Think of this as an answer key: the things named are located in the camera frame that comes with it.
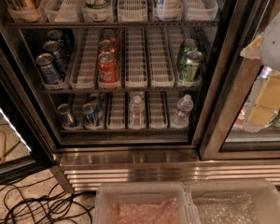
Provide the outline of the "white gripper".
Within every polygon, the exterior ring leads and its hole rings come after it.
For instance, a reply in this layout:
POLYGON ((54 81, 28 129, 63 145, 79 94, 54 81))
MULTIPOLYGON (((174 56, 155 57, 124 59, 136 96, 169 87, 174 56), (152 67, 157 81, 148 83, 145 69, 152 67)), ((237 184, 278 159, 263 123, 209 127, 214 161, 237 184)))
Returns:
MULTIPOLYGON (((280 71, 280 11, 240 55, 246 59, 260 59, 263 65, 280 71)), ((252 109, 247 120, 264 127, 280 109, 280 72, 266 79, 258 77, 251 92, 252 109)))

